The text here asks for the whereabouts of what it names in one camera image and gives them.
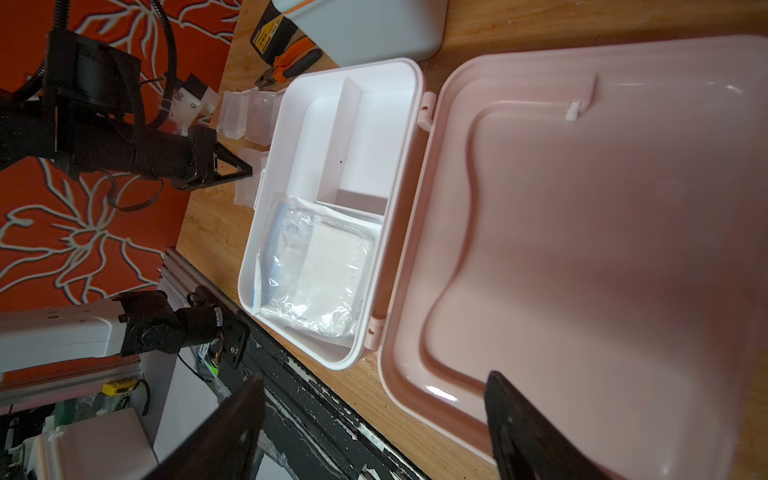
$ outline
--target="white floral pattern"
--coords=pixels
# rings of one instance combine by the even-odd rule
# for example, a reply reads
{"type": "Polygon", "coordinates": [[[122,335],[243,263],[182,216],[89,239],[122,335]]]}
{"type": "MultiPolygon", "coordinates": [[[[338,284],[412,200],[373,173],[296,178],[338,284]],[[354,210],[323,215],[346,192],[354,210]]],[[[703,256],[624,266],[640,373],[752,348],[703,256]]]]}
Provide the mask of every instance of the white floral pattern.
{"type": "MultiPolygon", "coordinates": [[[[25,282],[27,280],[54,276],[54,287],[62,290],[73,304],[79,305],[88,301],[88,294],[90,292],[98,293],[102,298],[108,298],[124,291],[139,290],[148,286],[157,285],[157,282],[147,278],[151,275],[141,272],[141,269],[139,269],[139,267],[127,253],[127,247],[155,253],[161,259],[164,257],[164,252],[155,250],[154,248],[138,245],[133,240],[131,240],[130,237],[119,237],[110,233],[108,229],[110,222],[112,219],[114,219],[114,215],[117,213],[117,210],[107,205],[106,190],[104,188],[101,189],[101,199],[99,200],[97,198],[99,187],[101,186],[102,182],[107,180],[107,178],[100,177],[91,186],[87,185],[82,178],[80,179],[80,183],[77,184],[77,187],[81,188],[88,198],[88,207],[86,208],[85,212],[81,212],[77,208],[70,182],[68,180],[63,180],[61,182],[61,189],[58,189],[54,185],[53,176],[51,175],[50,162],[43,158],[39,158],[38,161],[40,162],[42,173],[45,176],[46,187],[61,201],[62,208],[57,210],[45,205],[26,205],[24,207],[11,210],[5,216],[7,222],[5,225],[0,227],[0,248],[5,250],[13,250],[15,252],[22,252],[27,254],[27,256],[10,263],[5,268],[0,270],[0,293],[3,293],[10,289],[12,286],[18,285],[19,283],[25,282]],[[96,218],[96,208],[94,208],[94,204],[96,203],[101,205],[101,214],[98,215],[98,218],[96,218]],[[34,225],[35,221],[31,218],[28,218],[28,216],[25,216],[25,214],[28,214],[34,210],[48,214],[52,227],[69,232],[68,235],[60,239],[61,242],[64,243],[62,248],[57,249],[50,247],[27,247],[23,245],[13,245],[4,241],[5,235],[11,228],[29,228],[34,225]],[[81,234],[90,235],[90,240],[86,243],[79,243],[75,237],[81,234]],[[139,284],[131,287],[130,289],[111,293],[105,291],[97,285],[94,285],[94,276],[100,273],[107,264],[107,255],[104,252],[104,246],[108,241],[115,241],[121,245],[120,251],[122,253],[122,257],[125,262],[131,266],[131,269],[133,269],[133,271],[136,273],[137,279],[140,282],[139,284]],[[90,255],[95,253],[97,253],[100,257],[99,266],[96,269],[88,273],[71,276],[68,278],[70,273],[82,265],[90,255]],[[54,255],[65,255],[67,257],[64,264],[56,270],[33,273],[12,281],[3,282],[3,279],[7,276],[8,273],[12,272],[14,268],[19,267],[25,263],[45,260],[49,257],[53,257],[54,255]],[[76,296],[71,291],[71,285],[82,280],[85,280],[83,292],[80,296],[76,296]]],[[[119,204],[125,190],[136,179],[138,179],[138,176],[125,173],[115,174],[114,176],[115,178],[128,176],[131,177],[118,189],[116,199],[119,204]]]]}

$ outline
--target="cable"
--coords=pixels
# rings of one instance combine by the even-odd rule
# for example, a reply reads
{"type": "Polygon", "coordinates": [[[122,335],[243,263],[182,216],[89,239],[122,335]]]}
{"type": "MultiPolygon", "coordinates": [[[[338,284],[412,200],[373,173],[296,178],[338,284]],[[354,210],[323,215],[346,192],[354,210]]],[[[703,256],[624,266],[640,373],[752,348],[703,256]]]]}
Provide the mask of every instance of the cable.
{"type": "Polygon", "coordinates": [[[192,367],[190,367],[189,364],[187,362],[185,362],[183,358],[181,358],[181,355],[177,354],[176,356],[179,357],[179,360],[181,360],[181,362],[184,364],[184,366],[186,366],[190,370],[190,372],[194,373],[194,375],[198,379],[203,380],[204,382],[210,383],[210,380],[205,379],[200,373],[195,372],[194,369],[192,367]]]}
{"type": "Polygon", "coordinates": [[[170,112],[170,102],[174,97],[174,86],[176,84],[176,39],[174,38],[174,30],[170,26],[170,20],[168,15],[165,15],[163,6],[160,5],[160,0],[149,0],[150,5],[155,14],[160,18],[160,24],[163,26],[163,33],[165,34],[165,45],[168,49],[168,68],[165,72],[165,89],[163,90],[163,101],[160,104],[160,111],[154,120],[149,123],[148,127],[154,130],[160,128],[160,126],[168,118],[168,112],[170,112]]]}
{"type": "Polygon", "coordinates": [[[112,174],[106,170],[97,170],[97,171],[100,171],[101,173],[103,173],[105,177],[107,177],[107,180],[109,180],[110,187],[109,187],[109,191],[107,192],[107,203],[109,204],[109,206],[121,212],[125,212],[127,214],[130,212],[135,212],[143,208],[149,207],[160,197],[160,193],[163,191],[163,188],[165,187],[165,180],[163,180],[162,178],[154,179],[153,181],[160,182],[160,188],[157,189],[157,192],[155,192],[155,194],[151,198],[141,202],[140,204],[129,205],[127,207],[120,207],[118,205],[118,199],[115,195],[118,191],[118,181],[115,180],[112,174]]]}
{"type": "Polygon", "coordinates": [[[144,379],[138,379],[137,382],[143,384],[144,388],[147,389],[147,399],[144,401],[144,410],[141,412],[141,416],[146,416],[147,412],[149,412],[149,400],[151,398],[149,383],[147,383],[147,380],[144,379]]]}
{"type": "Polygon", "coordinates": [[[121,399],[119,399],[118,403],[115,404],[115,406],[114,406],[115,412],[117,410],[122,410],[125,407],[127,407],[129,402],[130,402],[130,396],[129,395],[123,395],[123,397],[121,399]]]}
{"type": "Polygon", "coordinates": [[[163,81],[163,80],[165,80],[165,75],[162,75],[162,76],[157,77],[157,78],[150,78],[148,80],[142,80],[142,81],[139,82],[139,85],[144,85],[144,84],[148,84],[148,83],[153,83],[155,81],[163,81]]]}
{"type": "Polygon", "coordinates": [[[219,347],[219,353],[216,354],[216,368],[221,365],[221,353],[224,351],[224,334],[219,333],[219,337],[221,338],[221,347],[219,347]]]}
{"type": "MultiPolygon", "coordinates": [[[[53,28],[69,27],[69,0],[56,0],[53,11],[53,28]]],[[[13,92],[14,101],[26,101],[32,95],[38,93],[43,86],[43,74],[45,73],[45,61],[40,64],[35,73],[27,81],[13,92]]]]}

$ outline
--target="lid clip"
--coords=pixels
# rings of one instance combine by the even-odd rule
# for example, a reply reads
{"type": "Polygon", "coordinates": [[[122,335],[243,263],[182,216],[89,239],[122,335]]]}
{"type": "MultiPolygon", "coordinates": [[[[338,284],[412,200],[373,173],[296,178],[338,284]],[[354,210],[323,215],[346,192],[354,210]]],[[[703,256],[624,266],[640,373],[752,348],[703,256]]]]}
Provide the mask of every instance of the lid clip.
{"type": "Polygon", "coordinates": [[[431,91],[425,91],[422,96],[422,104],[419,107],[419,117],[416,119],[416,124],[425,132],[432,131],[432,115],[435,113],[435,104],[437,103],[437,95],[431,91]]]}
{"type": "Polygon", "coordinates": [[[568,111],[565,112],[565,120],[576,121],[576,119],[578,118],[578,111],[580,108],[581,108],[580,101],[572,101],[571,105],[568,107],[568,111]]]}

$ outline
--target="pliers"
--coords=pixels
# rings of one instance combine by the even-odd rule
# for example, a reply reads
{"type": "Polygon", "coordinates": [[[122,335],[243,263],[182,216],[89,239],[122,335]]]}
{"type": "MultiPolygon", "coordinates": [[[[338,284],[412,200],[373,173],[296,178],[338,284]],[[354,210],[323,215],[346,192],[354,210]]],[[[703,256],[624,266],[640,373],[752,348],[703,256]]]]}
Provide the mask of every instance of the pliers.
{"type": "Polygon", "coordinates": [[[322,56],[323,51],[317,48],[314,41],[309,37],[302,37],[286,48],[281,56],[275,58],[275,65],[259,77],[256,86],[265,88],[275,82],[285,83],[289,78],[304,73],[322,56]]]}

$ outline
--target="white plastic box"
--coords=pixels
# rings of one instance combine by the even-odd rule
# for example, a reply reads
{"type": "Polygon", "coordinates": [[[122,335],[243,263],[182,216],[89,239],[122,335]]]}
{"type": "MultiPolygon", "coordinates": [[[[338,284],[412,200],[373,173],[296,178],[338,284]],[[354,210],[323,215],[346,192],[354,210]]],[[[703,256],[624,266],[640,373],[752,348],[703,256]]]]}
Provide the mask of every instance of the white plastic box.
{"type": "Polygon", "coordinates": [[[152,448],[130,408],[38,435],[28,465],[40,480],[140,480],[155,467],[152,448]]]}
{"type": "Polygon", "coordinates": [[[409,59],[383,61],[298,77],[286,89],[253,224],[238,292],[253,313],[257,249],[278,193],[316,201],[382,225],[358,333],[352,348],[314,339],[261,319],[330,369],[349,368],[378,340],[383,319],[371,316],[382,260],[399,198],[406,146],[416,130],[424,90],[419,66],[409,59]]]}
{"type": "Polygon", "coordinates": [[[440,48],[448,0],[273,0],[342,67],[440,48]]]}
{"type": "Polygon", "coordinates": [[[757,37],[487,55],[436,104],[407,59],[298,77],[240,302],[275,193],[357,212],[382,237],[353,347],[278,334],[331,369],[378,349],[392,399],[489,461],[498,370],[612,476],[727,478],[768,346],[767,84],[757,37]]]}

